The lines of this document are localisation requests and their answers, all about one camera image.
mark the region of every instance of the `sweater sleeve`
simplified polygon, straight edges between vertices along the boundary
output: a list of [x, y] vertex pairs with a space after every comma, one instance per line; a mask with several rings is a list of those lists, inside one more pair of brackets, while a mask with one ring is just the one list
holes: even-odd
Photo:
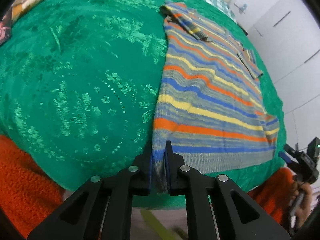
[[23, 237], [62, 203], [62, 193], [29, 154], [0, 136], [0, 206]]
[[288, 168], [280, 168], [266, 182], [248, 192], [248, 195], [283, 227], [287, 224], [292, 176]]

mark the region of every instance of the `orange stripe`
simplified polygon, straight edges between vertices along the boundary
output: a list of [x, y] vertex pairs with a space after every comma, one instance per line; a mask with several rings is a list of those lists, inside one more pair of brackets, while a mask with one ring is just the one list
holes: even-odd
[[192, 13], [188, 14], [189, 17], [191, 17], [192, 19], [198, 20], [199, 18], [196, 17], [195, 15], [193, 15]]
[[220, 131], [220, 130], [205, 128], [205, 127], [177, 124], [173, 121], [169, 121], [164, 118], [154, 119], [153, 129], [165, 129], [165, 130], [176, 131], [176, 132], [213, 135], [218, 137], [243, 139], [243, 140], [254, 141], [254, 142], [273, 142], [276, 140], [276, 138], [268, 140], [265, 137], [250, 136], [250, 135], [245, 135], [245, 134], [236, 133], [236, 132], [227, 132], [227, 131]]
[[224, 94], [226, 96], [229, 96], [231, 98], [233, 98], [234, 100], [246, 105], [246, 106], [253, 106], [252, 102], [250, 101], [245, 101], [240, 97], [237, 97], [235, 94], [231, 93], [230, 91], [224, 90], [222, 88], [219, 88], [215, 85], [212, 85], [210, 83], [210, 79], [205, 76], [205, 75], [189, 75], [187, 74], [181, 67], [179, 66], [175, 66], [175, 65], [166, 65], [163, 70], [175, 70], [177, 72], [179, 72], [185, 79], [191, 80], [191, 79], [202, 79], [205, 84], [207, 85], [207, 87], [209, 87], [212, 90], [215, 90], [217, 92], [220, 92], [221, 94]]
[[263, 113], [261, 113], [261, 112], [259, 112], [259, 111], [254, 111], [254, 113], [255, 113], [256, 115], [263, 115]]
[[[167, 22], [167, 23], [168, 23], [170, 26], [174, 27], [174, 28], [177, 28], [177, 29], [179, 29], [179, 30], [184, 31], [184, 29], [182, 29], [182, 28], [181, 28], [179, 25], [177, 25], [177, 24], [174, 24], [174, 23], [172, 23], [172, 22]], [[204, 31], [204, 33], [205, 33], [207, 36], [213, 38], [213, 36], [212, 36], [210, 33], [206, 32], [206, 31]], [[218, 36], [215, 36], [215, 38], [218, 39], [219, 41], [221, 41], [222, 43], [224, 42], [224, 40], [222, 40], [222, 39], [219, 38]], [[224, 54], [224, 55], [226, 55], [226, 56], [233, 56], [235, 59], [238, 59], [238, 57], [236, 57], [235, 55], [233, 55], [233, 54], [230, 53], [230, 52], [227, 53], [227, 52], [225, 52], [224, 50], [222, 50], [222, 49], [220, 49], [220, 48], [218, 48], [218, 47], [215, 47], [215, 49], [218, 50], [218, 51], [220, 51], [222, 54]], [[257, 91], [257, 89], [256, 89], [255, 87], [253, 87], [250, 83], [247, 83], [246, 80], [244, 80], [244, 81], [246, 82], [246, 84], [248, 84], [249, 86], [251, 86], [251, 87], [257, 92], [258, 98], [259, 98], [259, 99], [262, 99], [262, 97], [261, 97], [260, 93]]]
[[265, 117], [264, 117], [264, 120], [269, 120], [273, 117], [273, 115], [270, 115], [270, 114], [267, 114]]
[[253, 68], [258, 68], [252, 61], [251, 59], [249, 60], [249, 64], [253, 67]]
[[174, 4], [179, 5], [179, 6], [183, 7], [183, 8], [186, 8], [186, 7], [187, 7], [185, 4], [179, 3], [179, 2], [176, 2], [176, 3], [174, 3]]
[[173, 13], [172, 14], [175, 18], [179, 18], [179, 17], [182, 17], [183, 14], [182, 13]]
[[204, 55], [199, 49], [196, 49], [196, 48], [193, 48], [193, 47], [189, 47], [189, 46], [186, 46], [184, 45], [182, 42], [179, 41], [179, 39], [173, 35], [168, 35], [168, 38], [171, 38], [171, 39], [174, 39], [182, 48], [185, 48], [185, 49], [190, 49], [190, 50], [193, 50], [195, 52], [197, 52], [201, 57], [205, 58], [206, 60], [210, 60], [210, 61], [218, 61], [221, 65], [223, 65], [225, 67], [226, 70], [228, 70], [230, 73], [232, 74], [235, 74], [236, 76], [240, 77], [244, 83], [249, 86], [251, 89], [253, 89], [254, 91], [257, 92], [256, 88], [251, 85], [245, 78], [242, 74], [238, 73], [237, 71], [235, 70], [232, 70], [230, 69], [229, 67], [227, 67], [227, 65], [221, 61], [220, 59], [217, 59], [217, 58], [211, 58], [211, 57], [207, 57], [206, 55]]

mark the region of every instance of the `yellow stripe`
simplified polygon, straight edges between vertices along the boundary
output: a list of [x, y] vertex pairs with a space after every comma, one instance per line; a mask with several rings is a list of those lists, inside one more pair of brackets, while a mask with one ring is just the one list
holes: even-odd
[[150, 210], [141, 209], [143, 220], [160, 236], [162, 240], [176, 240], [171, 231], [167, 230]]
[[212, 35], [219, 37], [220, 39], [222, 39], [222, 40], [224, 40], [226, 43], [228, 43], [230, 46], [232, 46], [236, 51], [239, 51], [233, 44], [231, 44], [229, 41], [225, 40], [223, 37], [217, 35], [216, 33], [213, 33], [212, 31], [209, 31], [209, 30], [208, 30], [207, 28], [205, 28], [204, 26], [201, 26], [201, 25], [199, 25], [199, 24], [197, 24], [197, 23], [195, 23], [195, 22], [193, 22], [193, 24], [199, 26], [199, 27], [202, 28], [202, 29], [205, 29], [207, 32], [211, 33]]
[[210, 118], [218, 119], [221, 121], [237, 124], [242, 127], [248, 128], [250, 130], [263, 131], [262, 126], [250, 125], [233, 117], [228, 117], [222, 114], [210, 112], [208, 110], [196, 108], [192, 106], [190, 103], [176, 101], [172, 96], [169, 96], [169, 95], [159, 95], [158, 102], [169, 103], [173, 105], [175, 108], [186, 110], [191, 114], [199, 114], [199, 115], [207, 116]]
[[192, 21], [192, 19], [190, 18], [189, 15], [186, 15], [186, 14], [184, 14], [183, 12], [178, 11], [176, 8], [173, 8], [173, 7], [171, 7], [171, 6], [166, 5], [166, 7], [167, 7], [168, 9], [173, 10], [173, 11], [177, 11], [178, 13], [181, 13], [185, 18], [187, 18], [188, 20]]
[[[217, 26], [216, 26], [215, 24], [207, 21], [205, 18], [199, 17], [199, 19], [202, 20], [203, 22], [206, 22], [206, 23], [209, 24], [211, 27], [214, 27], [214, 28], [217, 29]], [[220, 37], [220, 38], [222, 38], [225, 42], [227, 42], [228, 44], [230, 44], [236, 51], [239, 51], [233, 44], [230, 43], [229, 40], [225, 40], [223, 37]]]
[[218, 76], [216, 75], [215, 71], [214, 71], [213, 69], [211, 69], [211, 68], [198, 68], [198, 67], [195, 67], [195, 66], [193, 66], [186, 58], [174, 56], [174, 55], [171, 55], [171, 54], [167, 54], [167, 58], [174, 58], [174, 59], [180, 60], [180, 61], [184, 62], [184, 63], [185, 63], [190, 69], [192, 69], [192, 70], [198, 70], [198, 71], [200, 71], [200, 70], [203, 71], [203, 70], [204, 70], [204, 71], [208, 71], [208, 72], [210, 72], [210, 73], [213, 74], [213, 78], [214, 78], [215, 80], [217, 80], [217, 81], [219, 81], [219, 82], [221, 82], [221, 83], [223, 83], [223, 84], [225, 84], [225, 85], [227, 85], [227, 86], [229, 86], [229, 87], [232, 87], [234, 90], [236, 90], [236, 91], [238, 91], [238, 92], [240, 92], [240, 93], [242, 93], [242, 94], [244, 94], [244, 95], [246, 95], [246, 96], [249, 95], [247, 91], [245, 91], [245, 90], [237, 87], [235, 84], [233, 84], [233, 83], [231, 83], [231, 82], [229, 82], [229, 81], [226, 81], [226, 80], [224, 80], [224, 79], [221, 78], [221, 77], [218, 77]]
[[259, 104], [258, 102], [256, 102], [253, 98], [250, 97], [250, 101], [251, 101], [252, 103], [254, 103], [257, 107], [261, 108], [264, 114], [267, 113], [267, 112], [264, 110], [264, 107], [263, 107], [261, 104]]
[[256, 90], [258, 91], [259, 94], [261, 94], [261, 91], [260, 89], [256, 86], [255, 83], [252, 82], [252, 78], [249, 78], [241, 69], [237, 68], [235, 65], [229, 63], [225, 57], [222, 57], [220, 55], [217, 55], [217, 54], [212, 54], [211, 52], [209, 52], [208, 50], [206, 50], [203, 46], [201, 46], [200, 44], [196, 44], [196, 43], [192, 43], [191, 41], [188, 41], [186, 40], [183, 36], [181, 36], [179, 33], [177, 33], [176, 31], [174, 30], [169, 30], [169, 32], [173, 32], [174, 34], [178, 35], [185, 43], [187, 44], [190, 44], [192, 46], [197, 46], [199, 48], [201, 48], [205, 53], [207, 53], [208, 55], [212, 56], [212, 57], [218, 57], [220, 58], [221, 60], [223, 60], [229, 67], [232, 67], [234, 68], [236, 71], [242, 73], [242, 75], [256, 88]]
[[199, 17], [199, 16], [197, 16], [197, 17], [198, 17], [201, 21], [206, 22], [206, 23], [208, 23], [209, 25], [213, 26], [215, 29], [217, 29], [217, 30], [219, 30], [219, 31], [221, 31], [221, 32], [224, 31], [224, 29], [220, 28], [218, 25], [212, 24], [211, 22], [207, 21], [205, 18], [202, 18], [202, 17]]
[[193, 33], [199, 32], [201, 31], [198, 27], [194, 28], [193, 30], [191, 30]]
[[272, 134], [274, 134], [274, 133], [276, 133], [276, 132], [278, 132], [278, 131], [279, 131], [279, 128], [276, 128], [276, 129], [271, 130], [271, 131], [265, 131], [265, 134], [266, 134], [266, 135], [272, 135]]
[[249, 54], [249, 51], [248, 51], [248, 50], [246, 50], [246, 53], [247, 53], [248, 57], [251, 59], [251, 56], [250, 56], [250, 54]]

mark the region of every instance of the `cabinet door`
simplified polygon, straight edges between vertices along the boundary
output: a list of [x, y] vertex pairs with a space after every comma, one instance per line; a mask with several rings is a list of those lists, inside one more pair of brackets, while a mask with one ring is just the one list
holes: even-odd
[[248, 33], [274, 83], [320, 49], [320, 29], [301, 0], [279, 0]]
[[320, 52], [307, 63], [275, 83], [278, 96], [283, 101], [282, 111], [285, 114], [303, 106], [320, 94], [319, 62]]
[[315, 136], [320, 137], [320, 96], [293, 111], [299, 149], [304, 149]]

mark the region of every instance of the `bed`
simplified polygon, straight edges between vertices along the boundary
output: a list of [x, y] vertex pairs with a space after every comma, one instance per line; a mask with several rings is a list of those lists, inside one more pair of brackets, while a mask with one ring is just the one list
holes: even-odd
[[[45, 0], [15, 24], [0, 48], [0, 133], [63, 188], [76, 190], [92, 175], [114, 175], [150, 140], [167, 50], [159, 14], [164, 1]], [[276, 154], [286, 141], [282, 102], [223, 0], [171, 1], [227, 28], [254, 50], [264, 72], [263, 102], [280, 121], [274, 158], [225, 171], [249, 191], [283, 166]], [[153, 192], [134, 205], [177, 208], [185, 202]]]

